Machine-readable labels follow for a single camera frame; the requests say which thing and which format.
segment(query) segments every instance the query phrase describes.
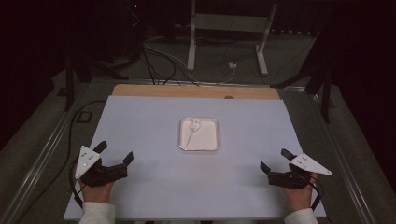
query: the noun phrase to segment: white triangular marker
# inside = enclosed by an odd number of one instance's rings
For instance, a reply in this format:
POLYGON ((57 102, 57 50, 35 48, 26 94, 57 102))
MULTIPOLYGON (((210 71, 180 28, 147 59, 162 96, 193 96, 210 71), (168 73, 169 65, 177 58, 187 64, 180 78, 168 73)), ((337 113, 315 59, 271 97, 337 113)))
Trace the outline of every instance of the white triangular marker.
POLYGON ((79 152, 75 178, 80 179, 99 159, 99 153, 82 146, 79 152))
POLYGON ((323 175, 331 175, 332 172, 320 165, 317 161, 314 161, 305 153, 291 160, 291 164, 300 167, 301 169, 309 172, 315 172, 323 175))

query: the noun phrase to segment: white plate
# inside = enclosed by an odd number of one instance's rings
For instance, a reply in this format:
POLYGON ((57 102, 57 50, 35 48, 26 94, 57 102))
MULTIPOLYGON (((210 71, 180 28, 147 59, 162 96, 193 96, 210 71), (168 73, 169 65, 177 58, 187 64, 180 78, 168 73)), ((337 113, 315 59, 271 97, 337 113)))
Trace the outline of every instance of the white plate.
POLYGON ((219 125, 211 118, 186 117, 180 122, 179 146, 186 151, 214 151, 219 149, 219 125), (198 120, 198 129, 191 126, 198 120))

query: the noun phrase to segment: black cable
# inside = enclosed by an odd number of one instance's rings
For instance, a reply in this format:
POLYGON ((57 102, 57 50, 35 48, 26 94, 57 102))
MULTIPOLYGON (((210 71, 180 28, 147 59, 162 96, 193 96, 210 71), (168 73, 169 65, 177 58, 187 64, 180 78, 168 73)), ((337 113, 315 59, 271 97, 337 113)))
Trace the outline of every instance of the black cable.
POLYGON ((163 54, 163 53, 161 53, 161 52, 159 52, 159 51, 157 51, 157 50, 149 49, 149 48, 146 48, 146 47, 143 47, 143 49, 144 49, 144 50, 151 51, 151 52, 157 54, 157 56, 164 57, 164 58, 166 58, 167 60, 173 62, 173 63, 175 64, 175 66, 180 70, 180 72, 183 74, 183 76, 184 76, 188 81, 190 81, 190 82, 191 82, 192 84, 194 84, 195 86, 199 86, 194 80, 192 80, 190 77, 188 77, 188 76, 186 75, 186 73, 184 72, 184 70, 180 67, 180 65, 178 65, 177 62, 175 62, 172 58, 170 58, 170 57, 167 56, 166 54, 163 54))
POLYGON ((68 163, 68 161, 70 159, 70 154, 71 154, 71 141, 72 141, 71 139, 72 139, 73 122, 76 119, 77 115, 80 112, 82 112, 82 109, 84 109, 88 105, 92 105, 92 104, 96 104, 96 103, 105 103, 105 102, 106 101, 93 101, 93 102, 90 102, 90 103, 82 106, 78 111, 76 111, 74 113, 73 118, 70 121, 70 126, 69 126, 69 136, 68 136, 68 142, 67 142, 67 155, 66 155, 66 159, 64 160, 64 163, 61 166, 61 169, 58 171, 58 173, 55 175, 55 177, 53 177, 51 179, 51 181, 48 183, 48 185, 37 195, 37 197, 35 199, 33 199, 33 201, 26 207, 26 209, 23 211, 21 216, 15 222, 16 224, 18 224, 18 223, 20 223, 22 221, 22 219, 24 218, 24 216, 26 216, 26 214, 30 211, 30 209, 32 209, 32 207, 38 202, 38 200, 47 192, 47 190, 52 186, 52 184, 55 182, 55 180, 60 176, 60 174, 64 170, 64 167, 68 163))
POLYGON ((152 84, 155 85, 154 75, 152 74, 151 68, 150 68, 150 66, 149 66, 149 59, 148 59, 148 56, 147 56, 147 54, 146 54, 146 52, 145 52, 144 50, 141 50, 141 51, 142 51, 143 55, 145 56, 146 65, 148 66, 148 72, 149 72, 149 75, 150 75, 150 77, 151 77, 152 84))
POLYGON ((151 72, 152 72, 152 75, 154 76, 154 78, 157 79, 157 85, 160 85, 160 77, 163 77, 163 76, 161 76, 157 71, 155 71, 155 68, 152 65, 151 61, 149 60, 149 57, 147 57, 146 63, 151 68, 151 72))
POLYGON ((151 68, 152 68, 152 70, 154 71, 155 74, 157 74, 159 77, 165 78, 165 81, 163 82, 163 85, 165 85, 166 82, 168 82, 168 81, 176 74, 176 70, 177 70, 177 69, 176 69, 176 67, 177 67, 177 66, 176 66, 176 63, 175 63, 174 61, 170 60, 169 57, 167 57, 166 55, 163 55, 163 54, 153 53, 153 52, 147 52, 147 54, 151 54, 151 55, 154 55, 154 56, 163 57, 163 58, 169 60, 169 62, 173 65, 173 72, 172 72, 172 74, 171 74, 170 76, 168 76, 168 77, 165 77, 165 76, 162 76, 161 74, 159 74, 159 73, 154 69, 153 65, 150 64, 150 66, 151 66, 151 68))
POLYGON ((230 45, 233 43, 236 43, 238 41, 243 41, 246 40, 248 38, 250 38, 253 34, 252 33, 246 33, 241 37, 238 37, 236 39, 230 40, 230 41, 222 41, 220 36, 217 36, 216 34, 210 34, 207 35, 205 37, 202 38, 198 38, 199 40, 201 40, 201 42, 203 42, 204 44, 197 44, 197 46, 206 46, 206 45, 230 45), (217 40, 213 41, 213 40, 209 40, 209 37, 213 35, 217 40))
POLYGON ((76 188, 75 188, 76 182, 75 182, 75 178, 73 177, 73 173, 74 173, 73 170, 74 170, 74 167, 76 166, 77 162, 78 162, 78 156, 76 156, 73 159, 73 161, 70 163, 68 177, 69 177, 70 189, 72 190, 74 199, 75 199, 76 203, 79 205, 79 207, 82 208, 83 201, 78 197, 78 192, 76 191, 76 188))
POLYGON ((87 186, 87 185, 84 184, 84 186, 82 186, 82 188, 77 192, 77 194, 80 194, 80 193, 85 189, 86 186, 87 186))
POLYGON ((315 210, 317 208, 318 204, 320 203, 321 198, 324 195, 324 189, 321 186, 321 184, 318 182, 316 178, 313 176, 309 176, 309 180, 305 179, 302 175, 298 174, 297 172, 293 172, 295 175, 299 176, 302 180, 304 180, 309 186, 312 187, 317 192, 317 197, 315 198, 314 202, 311 205, 312 210, 315 210))
POLYGON ((328 215, 326 215, 326 218, 332 224, 332 220, 330 219, 330 217, 328 215))

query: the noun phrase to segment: white tabletop surface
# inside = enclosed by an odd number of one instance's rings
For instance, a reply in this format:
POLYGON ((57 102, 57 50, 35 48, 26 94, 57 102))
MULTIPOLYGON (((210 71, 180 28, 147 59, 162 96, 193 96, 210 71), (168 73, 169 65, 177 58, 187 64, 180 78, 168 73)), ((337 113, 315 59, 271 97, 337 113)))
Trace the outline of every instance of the white tabletop surface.
MULTIPOLYGON (((290 212, 282 190, 260 170, 263 161, 288 171, 282 148, 302 153, 282 100, 109 96, 92 148, 101 141, 108 145, 105 166, 134 152, 129 176, 112 191, 118 219, 266 219, 290 212), (186 117, 216 119, 219 149, 182 150, 186 117)), ((326 216, 321 203, 315 215, 326 216)), ((71 198, 64 218, 81 217, 71 198)))

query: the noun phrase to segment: metal frame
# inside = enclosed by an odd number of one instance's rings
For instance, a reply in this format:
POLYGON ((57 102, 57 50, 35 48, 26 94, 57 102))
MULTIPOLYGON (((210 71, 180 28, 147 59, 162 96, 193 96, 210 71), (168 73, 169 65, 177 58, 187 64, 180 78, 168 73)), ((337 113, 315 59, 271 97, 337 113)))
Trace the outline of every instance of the metal frame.
POLYGON ((344 178, 346 188, 351 196, 352 202, 355 204, 355 208, 361 218, 361 223, 376 223, 373 213, 370 211, 370 208, 367 205, 367 202, 364 200, 364 197, 361 192, 361 188, 359 187, 358 182, 356 181, 352 171, 349 168, 347 163, 347 159, 344 155, 343 150, 338 145, 335 140, 332 131, 329 128, 329 125, 325 122, 323 117, 321 116, 320 111, 320 100, 317 95, 311 95, 310 98, 311 104, 316 112, 318 120, 320 120, 320 124, 323 132, 329 139, 329 144, 332 148, 332 154, 335 157, 335 162, 337 163, 338 168, 340 169, 340 173, 344 178))
POLYGON ((67 129, 67 125, 70 120, 73 118, 73 113, 77 110, 77 104, 84 96, 86 90, 88 89, 89 84, 80 83, 80 87, 78 88, 77 97, 75 98, 75 102, 70 105, 70 110, 64 112, 60 121, 55 127, 55 130, 52 132, 47 144, 41 150, 41 153, 38 155, 37 159, 33 163, 32 167, 26 174, 23 179, 20 187, 17 190, 14 198, 11 203, 8 205, 7 210, 0 218, 0 223, 3 224, 11 224, 14 223, 18 217, 23 212, 23 209, 26 207, 26 203, 31 196, 35 185, 40 179, 41 175, 44 172, 44 169, 47 167, 47 164, 55 151, 55 148, 58 146, 59 141, 62 138, 64 131, 67 129))
POLYGON ((187 70, 192 72, 195 67, 195 51, 196 51, 195 29, 262 32, 262 42, 260 43, 260 45, 257 45, 255 47, 255 50, 257 55, 257 61, 260 67, 260 74, 262 76, 267 76, 268 69, 265 63, 263 51, 264 51, 265 43, 267 42, 268 39, 268 35, 271 30, 272 22, 276 13, 276 7, 277 4, 273 4, 271 6, 270 14, 266 19, 258 18, 258 17, 206 15, 206 14, 197 14, 195 11, 195 0, 191 0, 191 36, 190 36, 189 59, 187 60, 187 70), (224 28, 224 26, 223 28, 221 28, 220 21, 221 20, 226 21, 227 19, 230 18, 232 19, 231 25, 228 24, 228 28, 227 27, 224 28), (240 26, 233 25, 234 20, 241 21, 241 25, 240 26))

